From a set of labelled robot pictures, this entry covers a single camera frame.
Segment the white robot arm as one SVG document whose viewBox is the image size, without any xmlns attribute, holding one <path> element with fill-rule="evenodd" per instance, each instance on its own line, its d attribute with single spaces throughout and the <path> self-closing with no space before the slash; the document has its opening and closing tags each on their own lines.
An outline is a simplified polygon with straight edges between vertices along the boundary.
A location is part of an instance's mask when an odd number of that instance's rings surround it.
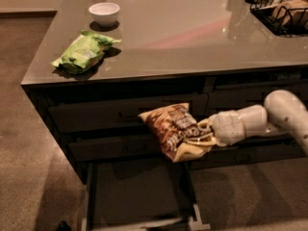
<svg viewBox="0 0 308 231">
<path fill-rule="evenodd" d="M 202 139 L 184 140 L 179 151 L 190 158 L 199 158 L 215 145 L 233 145 L 250 137 L 270 137 L 288 133 L 308 151 L 308 111 L 304 104 L 287 90 L 275 90 L 264 105 L 238 111 L 220 112 L 199 122 L 211 129 Z"/>
</svg>

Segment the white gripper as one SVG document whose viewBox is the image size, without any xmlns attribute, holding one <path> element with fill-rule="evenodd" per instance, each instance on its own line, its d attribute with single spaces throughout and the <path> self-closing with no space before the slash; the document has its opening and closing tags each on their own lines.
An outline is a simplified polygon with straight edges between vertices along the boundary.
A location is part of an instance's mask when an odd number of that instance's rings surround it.
<svg viewBox="0 0 308 231">
<path fill-rule="evenodd" d="M 214 131 L 213 136 L 184 139 L 184 142 L 200 146 L 233 145 L 245 138 L 244 122 L 236 111 L 220 112 L 197 123 L 200 135 L 205 136 Z"/>
</svg>

